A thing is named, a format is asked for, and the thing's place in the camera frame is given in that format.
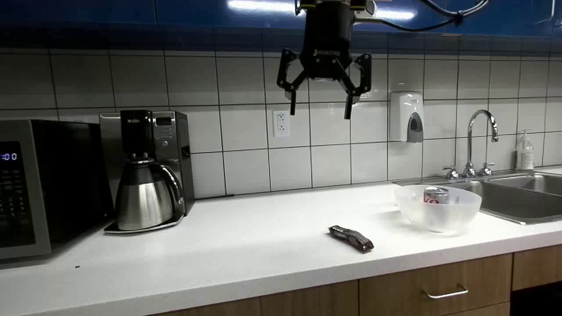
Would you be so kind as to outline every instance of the wall outlet plate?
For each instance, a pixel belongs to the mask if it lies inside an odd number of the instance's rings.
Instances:
[[[289,136],[289,111],[273,111],[273,137]]]

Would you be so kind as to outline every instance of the sink basin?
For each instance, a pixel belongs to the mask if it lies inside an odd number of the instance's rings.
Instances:
[[[489,181],[503,186],[562,196],[562,177],[557,177],[555,175],[535,173],[500,179],[490,179]]]
[[[502,186],[488,181],[442,183],[474,192],[482,197],[480,210],[519,224],[536,224],[562,219],[562,197]]]

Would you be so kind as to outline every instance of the kitchen counter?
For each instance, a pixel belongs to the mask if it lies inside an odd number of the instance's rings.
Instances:
[[[100,229],[49,260],[0,265],[0,314],[140,316],[562,241],[562,222],[525,226],[484,213],[463,234],[417,229],[395,205],[397,187],[205,200],[174,228],[131,236]],[[335,240],[331,225],[363,233],[374,250],[361,254]]]

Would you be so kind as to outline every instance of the microwave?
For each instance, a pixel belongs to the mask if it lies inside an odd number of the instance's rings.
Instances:
[[[0,259],[50,254],[113,212],[98,124],[0,121]]]

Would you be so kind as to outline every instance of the faucet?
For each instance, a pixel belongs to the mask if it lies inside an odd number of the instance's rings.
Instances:
[[[476,171],[474,170],[474,164],[472,163],[472,125],[474,124],[474,120],[479,114],[484,114],[485,116],[488,117],[488,120],[492,125],[492,142],[495,143],[498,141],[496,118],[494,118],[493,115],[487,110],[476,111],[470,118],[470,121],[468,122],[468,141],[467,141],[468,149],[466,151],[468,154],[468,161],[466,162],[466,166],[463,171],[464,178],[476,177]]]

